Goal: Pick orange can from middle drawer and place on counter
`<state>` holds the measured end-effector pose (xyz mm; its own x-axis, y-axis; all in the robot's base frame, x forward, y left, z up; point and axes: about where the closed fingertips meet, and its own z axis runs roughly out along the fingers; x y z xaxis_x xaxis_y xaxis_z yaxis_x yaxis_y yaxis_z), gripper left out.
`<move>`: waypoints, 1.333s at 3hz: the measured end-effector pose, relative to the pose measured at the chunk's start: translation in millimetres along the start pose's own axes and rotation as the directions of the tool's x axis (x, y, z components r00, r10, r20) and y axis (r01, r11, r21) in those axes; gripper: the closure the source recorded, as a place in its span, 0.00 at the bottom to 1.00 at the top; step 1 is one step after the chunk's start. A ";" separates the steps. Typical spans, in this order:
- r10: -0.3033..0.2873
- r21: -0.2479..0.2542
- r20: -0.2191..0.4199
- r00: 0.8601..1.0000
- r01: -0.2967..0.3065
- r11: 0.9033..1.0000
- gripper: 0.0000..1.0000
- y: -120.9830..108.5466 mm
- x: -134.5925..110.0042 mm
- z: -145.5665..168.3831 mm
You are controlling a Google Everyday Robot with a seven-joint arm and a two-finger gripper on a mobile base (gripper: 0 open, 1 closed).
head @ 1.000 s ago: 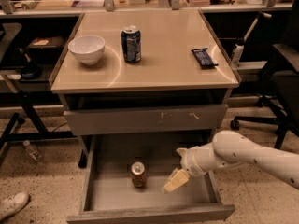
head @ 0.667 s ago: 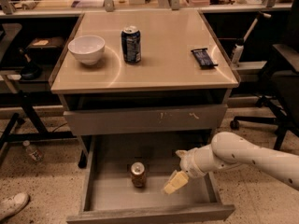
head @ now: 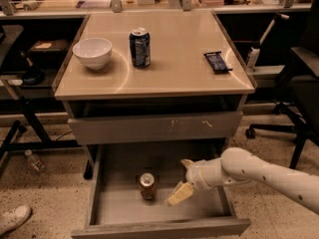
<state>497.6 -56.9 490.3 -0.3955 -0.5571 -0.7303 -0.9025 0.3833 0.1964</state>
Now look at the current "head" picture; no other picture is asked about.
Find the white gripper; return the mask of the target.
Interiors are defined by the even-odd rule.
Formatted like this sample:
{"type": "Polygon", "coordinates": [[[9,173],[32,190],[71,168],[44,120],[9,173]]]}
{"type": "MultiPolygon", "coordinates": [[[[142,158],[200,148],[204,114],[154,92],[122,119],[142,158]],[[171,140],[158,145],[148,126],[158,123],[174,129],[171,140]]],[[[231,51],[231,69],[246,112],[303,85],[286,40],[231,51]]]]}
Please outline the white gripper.
{"type": "Polygon", "coordinates": [[[182,159],[181,164],[186,168],[186,181],[180,181],[167,197],[167,206],[175,206],[193,195],[195,190],[209,190],[222,184],[222,169],[219,158],[211,160],[192,161],[182,159]]]}

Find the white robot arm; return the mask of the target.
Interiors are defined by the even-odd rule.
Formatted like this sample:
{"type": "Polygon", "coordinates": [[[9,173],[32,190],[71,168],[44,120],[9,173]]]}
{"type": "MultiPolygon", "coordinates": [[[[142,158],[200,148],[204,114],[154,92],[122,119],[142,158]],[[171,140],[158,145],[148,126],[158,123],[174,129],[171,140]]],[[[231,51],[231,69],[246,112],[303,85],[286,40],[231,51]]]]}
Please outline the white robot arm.
{"type": "Polygon", "coordinates": [[[200,161],[182,159],[180,162],[186,168],[185,182],[180,182],[167,197],[167,206],[185,201],[196,190],[258,181],[319,214],[317,175],[269,163],[239,147],[228,148],[219,158],[200,161]]]}

